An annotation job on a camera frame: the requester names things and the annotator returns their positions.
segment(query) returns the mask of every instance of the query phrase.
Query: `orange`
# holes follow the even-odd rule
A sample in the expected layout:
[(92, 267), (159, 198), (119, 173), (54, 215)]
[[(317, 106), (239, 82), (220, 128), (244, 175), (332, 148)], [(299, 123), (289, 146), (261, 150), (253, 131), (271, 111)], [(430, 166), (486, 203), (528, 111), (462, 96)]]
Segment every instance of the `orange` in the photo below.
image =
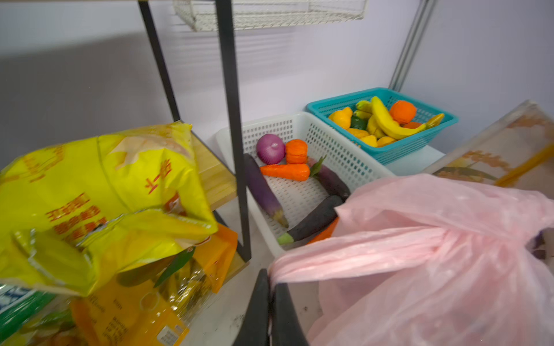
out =
[(403, 125), (402, 127), (404, 127), (404, 128), (418, 128), (419, 126), (421, 126), (421, 124), (419, 122), (412, 121), (412, 122), (407, 123), (406, 125)]
[(417, 108), (408, 101), (397, 101), (392, 105), (390, 114), (400, 125), (407, 124), (415, 118)]

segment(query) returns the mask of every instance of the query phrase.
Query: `blue basket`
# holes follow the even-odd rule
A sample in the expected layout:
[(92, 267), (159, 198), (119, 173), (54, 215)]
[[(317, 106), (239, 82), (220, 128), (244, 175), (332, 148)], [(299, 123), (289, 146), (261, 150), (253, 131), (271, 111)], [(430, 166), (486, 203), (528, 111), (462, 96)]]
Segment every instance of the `blue basket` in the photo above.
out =
[[(413, 121), (419, 123), (425, 123), (437, 114), (444, 113), (444, 119), (439, 126), (427, 129), (423, 132), (416, 133), (415, 135), (404, 138), (397, 142), (391, 143), (382, 148), (374, 148), (363, 143), (352, 134), (339, 127), (337, 124), (329, 120), (329, 116), (338, 110), (345, 107), (356, 110), (356, 104), (361, 100), (370, 100), (372, 97), (377, 96), (383, 101), (388, 109), (391, 109), (392, 105), (396, 101), (404, 100), (411, 102), (417, 108), (417, 114)], [(399, 158), (406, 156), (414, 151), (417, 151), (426, 146), (440, 131), (446, 127), (458, 122), (458, 118), (450, 113), (447, 113), (441, 109), (430, 106), (425, 102), (418, 101), (399, 92), (386, 89), (383, 87), (377, 87), (374, 89), (353, 92), (351, 94), (332, 97), (330, 99), (315, 101), (307, 105), (307, 108), (315, 116), (326, 122), (329, 126), (339, 131), (343, 136), (350, 139), (352, 142), (361, 147), (366, 153), (370, 154), (379, 161), (381, 164), (388, 164)]]

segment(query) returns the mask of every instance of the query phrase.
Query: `eggplant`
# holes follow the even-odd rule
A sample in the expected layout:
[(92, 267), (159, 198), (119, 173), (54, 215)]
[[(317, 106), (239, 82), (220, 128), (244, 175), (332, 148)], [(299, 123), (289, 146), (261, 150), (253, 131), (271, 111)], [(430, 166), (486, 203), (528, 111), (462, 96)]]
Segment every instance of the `eggplant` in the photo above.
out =
[(327, 197), (294, 228), (277, 238), (277, 242), (279, 245), (292, 244), (323, 231), (337, 218), (335, 207), (342, 203), (340, 196)]
[(320, 182), (328, 194), (337, 195), (342, 198), (343, 201), (346, 201), (350, 196), (350, 189), (348, 189), (348, 186), (338, 177), (337, 173), (323, 165), (323, 161), (326, 157), (327, 156), (320, 158), (318, 162), (311, 157), (308, 158), (308, 166), (311, 167), (310, 175)]
[(252, 193), (252, 196), (258, 202), (258, 205), (269, 214), (269, 216), (281, 224), (284, 228), (289, 228), (289, 222), (285, 218), (283, 207), (275, 197), (273, 191), (260, 171), (256, 160), (250, 154), (244, 154), (244, 174), (246, 184)]

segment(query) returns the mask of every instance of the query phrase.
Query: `white wire basket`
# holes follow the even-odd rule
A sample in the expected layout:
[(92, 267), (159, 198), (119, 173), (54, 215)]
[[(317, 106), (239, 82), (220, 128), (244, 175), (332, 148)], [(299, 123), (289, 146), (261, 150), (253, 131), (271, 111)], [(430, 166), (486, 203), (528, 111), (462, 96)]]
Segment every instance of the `white wire basket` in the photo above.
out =
[[(310, 113), (283, 114), (245, 122), (242, 124), (242, 133), (244, 152), (252, 155), (260, 166), (263, 164), (256, 154), (256, 144), (261, 136), (273, 133), (285, 143), (294, 139), (305, 141), (310, 157), (320, 158), (327, 155), (324, 165), (337, 173), (352, 192), (376, 179), (394, 176), (369, 154)], [(234, 171), (229, 128), (219, 130), (216, 140), (227, 166)], [(289, 229), (296, 226), (329, 196), (314, 178), (304, 182), (274, 177), (266, 177), (266, 180), (283, 207), (285, 217), (289, 221)], [(287, 229), (259, 208), (250, 191), (247, 193), (247, 200), (248, 210), (275, 257), (311, 240), (312, 237), (281, 247), (277, 243), (277, 238), (287, 232)]]
[[(233, 0), (235, 30), (290, 27), (363, 19), (367, 0)], [(215, 0), (173, 0), (193, 31), (216, 31)]]

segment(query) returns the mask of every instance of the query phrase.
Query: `basket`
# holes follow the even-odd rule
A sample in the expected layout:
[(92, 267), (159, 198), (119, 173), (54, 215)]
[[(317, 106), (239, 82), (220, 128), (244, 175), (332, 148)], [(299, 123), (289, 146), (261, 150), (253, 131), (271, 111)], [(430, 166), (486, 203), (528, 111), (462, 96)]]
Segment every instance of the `basket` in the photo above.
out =
[[(350, 191), (383, 177), (394, 174), (366, 155), (352, 142), (342, 137), (314, 115), (307, 112), (277, 115), (243, 123), (244, 152), (263, 165), (256, 155), (256, 143), (266, 133), (279, 136), (283, 142), (301, 139), (308, 144), (308, 155), (320, 158), (327, 155), (324, 164), (335, 171), (348, 185)], [(229, 128), (216, 134), (217, 143), (228, 167), (234, 170), (233, 152)], [(327, 196), (321, 184), (313, 178), (297, 182), (283, 178), (266, 177), (269, 186), (281, 203), (290, 228), (296, 226)], [(248, 191), (248, 209), (252, 214), (269, 250), (274, 256), (282, 255), (286, 250), (306, 244), (309, 239), (281, 247), (276, 238), (287, 230), (262, 211), (250, 191)]]
[[(290, 27), (362, 19), (367, 0), (233, 0), (235, 30)], [(173, 0), (193, 31), (216, 31), (215, 0)]]
[[(439, 126), (430, 128), (415, 135), (404, 138), (403, 140), (391, 143), (382, 148), (374, 148), (363, 143), (352, 134), (339, 127), (337, 124), (329, 120), (329, 116), (338, 110), (350, 107), (352, 110), (356, 109), (356, 104), (361, 100), (370, 100), (372, 97), (377, 96), (383, 101), (388, 109), (391, 109), (392, 105), (396, 101), (404, 100), (411, 102), (417, 108), (417, 114), (413, 121), (425, 123), (437, 114), (444, 113), (444, 120)], [(343, 136), (350, 141), (357, 144), (366, 153), (373, 156), (377, 161), (382, 164), (389, 164), (399, 158), (406, 156), (414, 151), (420, 150), (429, 142), (435, 138), (446, 127), (458, 122), (458, 118), (450, 113), (447, 113), (439, 108), (426, 104), (425, 102), (418, 101), (409, 96), (403, 95), (399, 92), (377, 87), (374, 89), (353, 92), (351, 94), (332, 97), (321, 101), (315, 101), (307, 105), (307, 109), (315, 116), (322, 119), (325, 123), (333, 127), (336, 131), (340, 132)]]

